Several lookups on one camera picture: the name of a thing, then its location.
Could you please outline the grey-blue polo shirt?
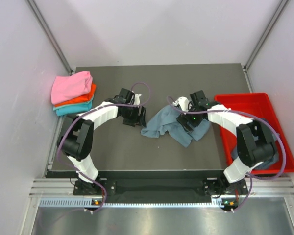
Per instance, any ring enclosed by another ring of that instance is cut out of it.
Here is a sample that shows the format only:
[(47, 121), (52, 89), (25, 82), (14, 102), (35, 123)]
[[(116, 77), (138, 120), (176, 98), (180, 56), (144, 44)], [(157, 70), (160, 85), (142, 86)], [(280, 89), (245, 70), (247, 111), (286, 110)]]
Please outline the grey-blue polo shirt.
[(159, 138), (168, 133), (173, 139), (184, 147), (188, 147), (192, 141), (199, 141), (204, 137), (210, 128), (210, 122), (203, 120), (192, 132), (184, 130), (176, 120), (180, 112), (173, 109), (170, 105), (162, 108), (147, 123), (146, 128), (141, 130), (141, 135), (148, 138)]

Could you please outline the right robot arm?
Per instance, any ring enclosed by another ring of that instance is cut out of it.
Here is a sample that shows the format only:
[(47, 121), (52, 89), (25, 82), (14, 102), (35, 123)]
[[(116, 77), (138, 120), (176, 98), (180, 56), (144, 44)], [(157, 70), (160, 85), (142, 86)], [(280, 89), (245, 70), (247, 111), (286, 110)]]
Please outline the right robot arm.
[(192, 132), (204, 120), (217, 124), (236, 137), (237, 157), (218, 179), (219, 188), (229, 194), (254, 168), (278, 153), (276, 139), (270, 128), (258, 118), (241, 115), (218, 101), (210, 101), (202, 90), (179, 97), (173, 106), (180, 112), (177, 122), (186, 132)]

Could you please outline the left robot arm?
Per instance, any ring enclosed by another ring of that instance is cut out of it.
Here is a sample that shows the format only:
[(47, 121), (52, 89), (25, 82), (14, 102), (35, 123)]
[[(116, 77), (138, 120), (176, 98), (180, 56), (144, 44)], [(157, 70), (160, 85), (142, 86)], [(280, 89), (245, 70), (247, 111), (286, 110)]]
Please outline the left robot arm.
[(101, 190), (99, 171), (90, 152), (94, 131), (106, 122), (122, 117), (123, 124), (146, 127), (146, 109), (141, 105), (140, 94), (122, 88), (114, 98), (103, 101), (85, 113), (67, 115), (57, 140), (58, 152), (65, 154), (77, 172), (77, 194), (94, 195)]

